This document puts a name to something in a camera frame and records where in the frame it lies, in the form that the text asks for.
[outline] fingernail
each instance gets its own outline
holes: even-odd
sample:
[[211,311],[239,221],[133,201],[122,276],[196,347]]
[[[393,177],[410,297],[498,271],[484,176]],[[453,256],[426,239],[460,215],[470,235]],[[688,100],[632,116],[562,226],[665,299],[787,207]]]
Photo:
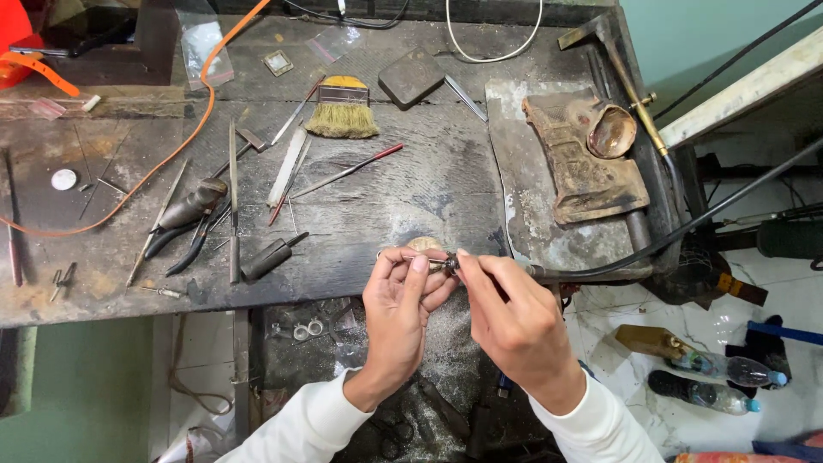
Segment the fingernail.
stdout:
[[425,255],[418,255],[411,262],[411,269],[417,273],[427,272],[429,270],[429,258]]

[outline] white long-sleeve shirt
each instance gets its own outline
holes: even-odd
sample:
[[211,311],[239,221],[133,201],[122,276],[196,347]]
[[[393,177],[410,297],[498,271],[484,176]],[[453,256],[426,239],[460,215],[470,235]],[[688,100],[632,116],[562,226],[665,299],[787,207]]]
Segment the white long-sleeve shirt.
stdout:
[[[343,395],[340,375],[300,388],[280,413],[217,463],[327,463],[372,414]],[[604,385],[586,375],[586,393],[571,413],[555,416],[529,401],[569,463],[662,463],[649,435]]]

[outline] silver coin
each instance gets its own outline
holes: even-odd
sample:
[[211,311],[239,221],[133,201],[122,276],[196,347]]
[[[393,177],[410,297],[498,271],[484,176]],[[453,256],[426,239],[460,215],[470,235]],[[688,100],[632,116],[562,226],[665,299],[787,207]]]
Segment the silver coin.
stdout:
[[60,169],[52,175],[52,186],[54,189],[65,191],[77,185],[77,174],[71,169]]

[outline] white cable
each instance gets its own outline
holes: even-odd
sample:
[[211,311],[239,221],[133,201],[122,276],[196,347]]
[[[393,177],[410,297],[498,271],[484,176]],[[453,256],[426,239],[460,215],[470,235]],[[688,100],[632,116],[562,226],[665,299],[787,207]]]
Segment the white cable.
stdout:
[[540,21],[543,19],[543,1],[544,0],[538,0],[538,1],[540,2],[540,11],[537,13],[537,24],[534,25],[534,30],[532,31],[532,34],[528,37],[528,39],[526,39],[526,42],[524,44],[520,45],[520,48],[516,49],[515,51],[513,51],[513,52],[511,52],[511,53],[509,53],[505,56],[501,56],[499,58],[477,59],[477,58],[472,58],[471,56],[467,55],[466,52],[461,50],[460,45],[458,45],[458,42],[454,39],[454,33],[452,32],[452,18],[451,18],[451,15],[449,14],[449,0],[446,0],[446,26],[449,28],[449,35],[452,37],[452,43],[454,44],[454,48],[458,49],[458,52],[460,52],[460,54],[463,55],[463,57],[465,59],[468,59],[469,61],[471,61],[473,63],[494,63],[494,62],[497,62],[497,61],[503,61],[504,59],[512,58],[513,56],[517,56],[518,54],[520,54],[520,52],[525,50],[526,47],[528,47],[528,44],[532,43],[532,39],[534,38],[534,35],[537,33],[537,28],[540,26]]

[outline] black-handled pliers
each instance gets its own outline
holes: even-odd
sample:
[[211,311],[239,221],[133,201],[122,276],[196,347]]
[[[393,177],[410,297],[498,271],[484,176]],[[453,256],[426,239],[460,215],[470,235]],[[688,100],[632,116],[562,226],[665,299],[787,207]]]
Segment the black-handled pliers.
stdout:
[[172,228],[170,230],[165,230],[161,233],[156,235],[156,238],[152,240],[149,247],[146,249],[146,260],[154,257],[157,255],[165,245],[169,244],[174,238],[177,236],[183,235],[184,233],[190,232],[191,230],[195,230],[194,238],[192,239],[192,245],[188,248],[188,252],[186,255],[183,256],[182,259],[177,264],[172,265],[169,267],[168,270],[165,271],[165,276],[170,277],[172,275],[179,274],[180,272],[186,270],[186,268],[194,262],[194,260],[200,254],[200,250],[203,247],[203,243],[206,242],[206,235],[208,232],[214,228],[217,222],[221,219],[223,214],[229,210],[231,206],[231,201],[224,199],[223,202],[216,207],[211,214],[207,216],[203,216],[199,221],[193,221],[181,227]]

